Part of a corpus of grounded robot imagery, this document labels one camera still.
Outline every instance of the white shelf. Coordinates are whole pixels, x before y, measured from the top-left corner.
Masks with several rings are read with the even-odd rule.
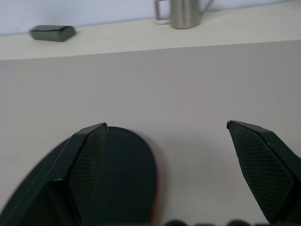
[[[163,48],[231,45],[301,39],[301,1],[204,15],[187,30],[155,25],[154,20],[78,28],[59,43],[33,40],[28,34],[0,37],[0,59],[64,57]]]

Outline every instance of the stainless steel mug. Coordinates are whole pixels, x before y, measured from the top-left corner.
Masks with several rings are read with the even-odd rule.
[[[171,16],[170,18],[162,18],[159,5],[161,1],[166,0],[155,0],[156,19],[170,19],[170,24],[175,29],[187,29],[197,26],[200,22],[201,14],[205,12],[213,2],[213,0],[209,0],[204,10],[200,12],[199,0],[170,0]]]

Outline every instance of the dark gray rectangular object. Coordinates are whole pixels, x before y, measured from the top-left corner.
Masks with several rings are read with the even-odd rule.
[[[63,25],[38,25],[29,31],[32,38],[45,41],[66,41],[76,34],[74,27]]]

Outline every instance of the mug handle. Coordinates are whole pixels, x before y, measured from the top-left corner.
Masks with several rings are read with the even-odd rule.
[[[209,7],[211,6],[211,4],[213,3],[213,1],[214,0],[209,0],[208,1],[208,3],[207,3],[207,5],[204,7],[204,9],[201,11],[201,15],[203,14],[203,13],[205,13],[208,9],[209,9]]]
[[[160,2],[161,1],[168,1],[168,0],[155,0],[155,14],[156,14],[156,20],[169,20],[169,17],[162,18],[160,14]]]

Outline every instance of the beige wall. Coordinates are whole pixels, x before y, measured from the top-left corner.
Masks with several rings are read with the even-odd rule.
[[[52,147],[106,121],[151,145],[162,221],[265,221],[227,120],[275,131],[301,155],[301,42],[0,62],[0,201]]]

